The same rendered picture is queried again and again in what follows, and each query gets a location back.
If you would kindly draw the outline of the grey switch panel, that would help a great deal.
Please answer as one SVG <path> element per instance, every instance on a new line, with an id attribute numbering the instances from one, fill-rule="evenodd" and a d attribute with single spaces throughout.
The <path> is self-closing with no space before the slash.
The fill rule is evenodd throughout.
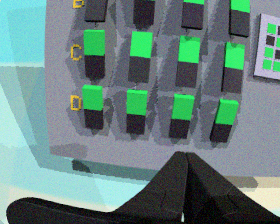
<path id="1" fill-rule="evenodd" d="M 50 153 L 280 177 L 280 0 L 46 0 Z"/>

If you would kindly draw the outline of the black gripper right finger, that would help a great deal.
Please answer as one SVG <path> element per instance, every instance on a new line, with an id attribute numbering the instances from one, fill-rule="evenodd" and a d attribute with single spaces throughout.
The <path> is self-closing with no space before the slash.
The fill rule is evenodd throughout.
<path id="1" fill-rule="evenodd" d="M 186 224 L 280 224 L 280 217 L 242 193 L 192 152 L 186 152 Z"/>

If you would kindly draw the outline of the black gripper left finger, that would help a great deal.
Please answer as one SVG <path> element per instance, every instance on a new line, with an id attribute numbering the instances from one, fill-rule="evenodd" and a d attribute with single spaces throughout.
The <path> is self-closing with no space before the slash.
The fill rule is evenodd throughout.
<path id="1" fill-rule="evenodd" d="M 111 212 L 22 197 L 6 208 L 9 224 L 186 224 L 186 153 L 176 151 L 145 188 Z"/>

